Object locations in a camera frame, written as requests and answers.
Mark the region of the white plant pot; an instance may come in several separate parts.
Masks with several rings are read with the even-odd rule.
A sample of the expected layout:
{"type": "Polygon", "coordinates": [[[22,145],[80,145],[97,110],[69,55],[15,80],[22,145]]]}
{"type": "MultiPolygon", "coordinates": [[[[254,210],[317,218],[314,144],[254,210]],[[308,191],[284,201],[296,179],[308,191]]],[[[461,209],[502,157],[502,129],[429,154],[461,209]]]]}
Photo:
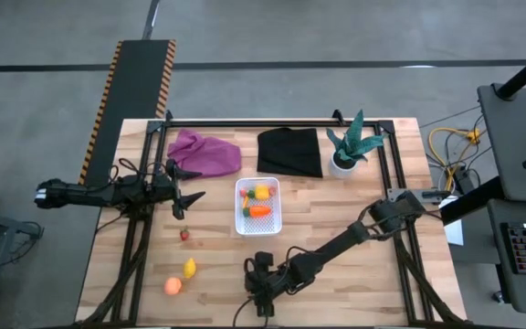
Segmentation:
{"type": "Polygon", "coordinates": [[[336,152],[333,152],[329,162],[329,171],[333,177],[344,179],[353,174],[358,167],[357,162],[346,163],[338,158],[336,152]]]}

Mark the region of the grey cart with pole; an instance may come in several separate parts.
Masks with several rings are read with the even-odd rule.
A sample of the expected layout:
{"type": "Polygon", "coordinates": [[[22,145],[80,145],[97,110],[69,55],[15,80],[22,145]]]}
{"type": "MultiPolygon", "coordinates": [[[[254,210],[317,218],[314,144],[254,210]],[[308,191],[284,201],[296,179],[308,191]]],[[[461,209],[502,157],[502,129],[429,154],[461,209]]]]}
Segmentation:
{"type": "Polygon", "coordinates": [[[491,85],[478,87],[477,93],[503,193],[526,202],[526,89],[509,101],[499,98],[491,85]]]}

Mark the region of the orange pink toy peach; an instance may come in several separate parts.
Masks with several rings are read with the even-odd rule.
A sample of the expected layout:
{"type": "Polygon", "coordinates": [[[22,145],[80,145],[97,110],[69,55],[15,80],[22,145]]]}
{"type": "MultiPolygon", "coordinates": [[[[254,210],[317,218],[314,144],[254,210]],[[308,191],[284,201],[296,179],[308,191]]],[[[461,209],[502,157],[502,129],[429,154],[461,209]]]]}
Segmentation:
{"type": "Polygon", "coordinates": [[[163,286],[164,292],[167,295],[176,295],[182,290],[183,283],[177,277],[168,278],[163,286]]]}

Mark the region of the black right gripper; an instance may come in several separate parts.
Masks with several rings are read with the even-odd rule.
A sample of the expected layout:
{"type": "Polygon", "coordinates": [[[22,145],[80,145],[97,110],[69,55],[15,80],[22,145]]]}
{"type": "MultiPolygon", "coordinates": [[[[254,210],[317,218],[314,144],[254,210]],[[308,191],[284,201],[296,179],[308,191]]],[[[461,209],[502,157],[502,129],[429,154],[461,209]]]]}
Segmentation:
{"type": "Polygon", "coordinates": [[[248,298],[256,301],[257,317],[274,317],[273,299],[278,296],[278,290],[275,287],[275,283],[278,281],[278,272],[249,269],[244,269],[244,272],[245,290],[248,293],[248,298]]]}

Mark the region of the black hazard-striped floor ramp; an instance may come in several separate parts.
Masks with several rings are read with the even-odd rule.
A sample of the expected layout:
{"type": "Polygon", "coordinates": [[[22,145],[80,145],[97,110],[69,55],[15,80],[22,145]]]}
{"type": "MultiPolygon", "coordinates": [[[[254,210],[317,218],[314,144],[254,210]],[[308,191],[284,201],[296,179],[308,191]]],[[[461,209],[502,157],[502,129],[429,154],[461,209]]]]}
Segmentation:
{"type": "Polygon", "coordinates": [[[108,180],[123,120],[165,116],[175,52],[173,39],[118,43],[80,169],[80,185],[108,180]]]}

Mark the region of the black power strip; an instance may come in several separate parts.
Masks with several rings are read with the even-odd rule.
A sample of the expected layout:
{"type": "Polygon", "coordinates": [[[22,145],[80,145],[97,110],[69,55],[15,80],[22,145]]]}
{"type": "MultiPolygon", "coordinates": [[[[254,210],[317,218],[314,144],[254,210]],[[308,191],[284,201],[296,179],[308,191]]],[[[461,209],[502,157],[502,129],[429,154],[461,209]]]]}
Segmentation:
{"type": "Polygon", "coordinates": [[[465,195],[475,189],[473,181],[469,176],[469,171],[465,165],[459,166],[456,169],[453,178],[456,184],[456,190],[461,195],[465,195]]]}

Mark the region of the black folded cloth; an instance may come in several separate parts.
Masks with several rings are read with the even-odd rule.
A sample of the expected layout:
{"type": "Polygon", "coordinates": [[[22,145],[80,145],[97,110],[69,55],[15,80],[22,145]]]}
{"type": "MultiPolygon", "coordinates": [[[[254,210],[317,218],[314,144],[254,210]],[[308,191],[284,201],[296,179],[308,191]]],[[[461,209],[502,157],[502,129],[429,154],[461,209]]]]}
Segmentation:
{"type": "Polygon", "coordinates": [[[323,178],[317,130],[282,127],[260,133],[257,171],[323,178]]]}

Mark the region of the large orange toy carrot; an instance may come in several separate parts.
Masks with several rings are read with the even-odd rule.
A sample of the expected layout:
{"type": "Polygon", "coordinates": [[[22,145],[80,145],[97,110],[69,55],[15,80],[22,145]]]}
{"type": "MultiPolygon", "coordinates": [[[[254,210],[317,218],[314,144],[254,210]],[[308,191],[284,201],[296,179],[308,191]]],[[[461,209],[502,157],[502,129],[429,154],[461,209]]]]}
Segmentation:
{"type": "Polygon", "coordinates": [[[245,218],[263,218],[271,214],[271,207],[269,206],[251,206],[244,207],[242,214],[245,218]]]}

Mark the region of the grey desk with keyboard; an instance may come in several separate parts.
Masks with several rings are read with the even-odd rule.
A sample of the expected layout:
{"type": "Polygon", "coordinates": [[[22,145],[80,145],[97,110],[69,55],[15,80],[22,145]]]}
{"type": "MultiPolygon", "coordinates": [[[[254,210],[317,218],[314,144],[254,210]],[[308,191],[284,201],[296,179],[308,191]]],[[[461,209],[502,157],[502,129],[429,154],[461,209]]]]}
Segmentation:
{"type": "Polygon", "coordinates": [[[500,228],[502,223],[526,223],[526,203],[493,199],[488,202],[487,209],[500,259],[500,287],[503,297],[516,311],[526,313],[526,275],[513,271],[500,228]]]}

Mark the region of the black slanted bar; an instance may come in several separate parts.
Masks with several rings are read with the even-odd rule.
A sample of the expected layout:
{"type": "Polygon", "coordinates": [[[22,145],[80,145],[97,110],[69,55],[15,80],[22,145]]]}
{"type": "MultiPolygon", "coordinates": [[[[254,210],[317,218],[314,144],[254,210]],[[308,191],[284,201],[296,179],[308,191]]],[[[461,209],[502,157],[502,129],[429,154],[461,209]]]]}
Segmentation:
{"type": "Polygon", "coordinates": [[[440,208],[440,215],[444,225],[462,219],[465,215],[487,205],[491,199],[503,199],[504,192],[498,176],[483,185],[460,196],[440,208]]]}

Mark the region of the green snake plant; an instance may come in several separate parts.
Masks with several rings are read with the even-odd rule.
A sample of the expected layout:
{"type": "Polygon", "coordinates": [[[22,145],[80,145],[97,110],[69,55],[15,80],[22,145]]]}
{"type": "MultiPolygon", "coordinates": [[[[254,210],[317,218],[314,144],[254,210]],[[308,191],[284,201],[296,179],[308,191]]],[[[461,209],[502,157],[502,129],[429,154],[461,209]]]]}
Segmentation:
{"type": "Polygon", "coordinates": [[[337,137],[334,130],[326,129],[326,134],[335,148],[334,162],[338,162],[342,167],[355,165],[359,160],[366,161],[366,153],[384,145],[382,135],[362,138],[363,124],[364,113],[363,110],[359,110],[342,138],[337,137]]]}

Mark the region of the purple cloth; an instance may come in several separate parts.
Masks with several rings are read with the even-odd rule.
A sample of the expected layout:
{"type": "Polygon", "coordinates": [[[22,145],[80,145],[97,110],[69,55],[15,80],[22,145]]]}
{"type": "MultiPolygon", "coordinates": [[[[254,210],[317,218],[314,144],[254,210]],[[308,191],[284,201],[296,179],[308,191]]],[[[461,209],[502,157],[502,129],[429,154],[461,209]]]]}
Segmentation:
{"type": "Polygon", "coordinates": [[[241,151],[234,144],[182,129],[168,146],[167,156],[185,171],[202,177],[231,175],[241,169],[241,151]]]}

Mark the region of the grey metal bracket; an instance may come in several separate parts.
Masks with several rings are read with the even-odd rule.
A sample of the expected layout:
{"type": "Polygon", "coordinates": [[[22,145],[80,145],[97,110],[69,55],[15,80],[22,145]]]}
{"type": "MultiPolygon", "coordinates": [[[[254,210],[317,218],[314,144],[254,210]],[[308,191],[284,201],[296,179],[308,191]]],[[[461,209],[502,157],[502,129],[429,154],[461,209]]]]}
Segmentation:
{"type": "Polygon", "coordinates": [[[448,196],[451,195],[449,191],[439,190],[437,188],[429,189],[407,189],[407,188],[389,188],[386,190],[386,195],[389,200],[395,201],[398,197],[405,193],[412,194],[422,204],[439,204],[448,196]]]}

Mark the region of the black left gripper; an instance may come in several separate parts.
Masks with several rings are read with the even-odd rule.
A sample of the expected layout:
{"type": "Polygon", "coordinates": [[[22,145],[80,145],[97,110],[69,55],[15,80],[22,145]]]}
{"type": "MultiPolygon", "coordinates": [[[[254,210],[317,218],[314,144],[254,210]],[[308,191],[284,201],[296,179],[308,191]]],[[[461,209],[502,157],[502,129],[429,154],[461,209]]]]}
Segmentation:
{"type": "Polygon", "coordinates": [[[185,210],[204,196],[205,192],[198,192],[189,196],[180,196],[177,180],[196,178],[202,174],[182,169],[174,159],[168,159],[165,168],[165,173],[158,173],[153,176],[150,187],[150,200],[154,203],[172,201],[174,217],[178,220],[183,220],[185,210]]]}

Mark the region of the white perforated plastic basket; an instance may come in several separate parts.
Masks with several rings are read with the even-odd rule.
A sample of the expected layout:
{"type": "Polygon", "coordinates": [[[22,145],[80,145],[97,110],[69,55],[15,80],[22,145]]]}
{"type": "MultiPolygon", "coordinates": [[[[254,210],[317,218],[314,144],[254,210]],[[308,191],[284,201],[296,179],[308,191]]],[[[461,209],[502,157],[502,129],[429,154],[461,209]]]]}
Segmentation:
{"type": "Polygon", "coordinates": [[[269,236],[277,235],[282,230],[282,210],[279,180],[275,177],[251,177],[241,178],[235,185],[235,229],[242,236],[269,236]],[[254,190],[257,185],[274,186],[277,194],[267,200],[251,198],[251,206],[269,206],[271,214],[263,218],[245,218],[242,214],[244,198],[240,196],[241,189],[254,190]]]}

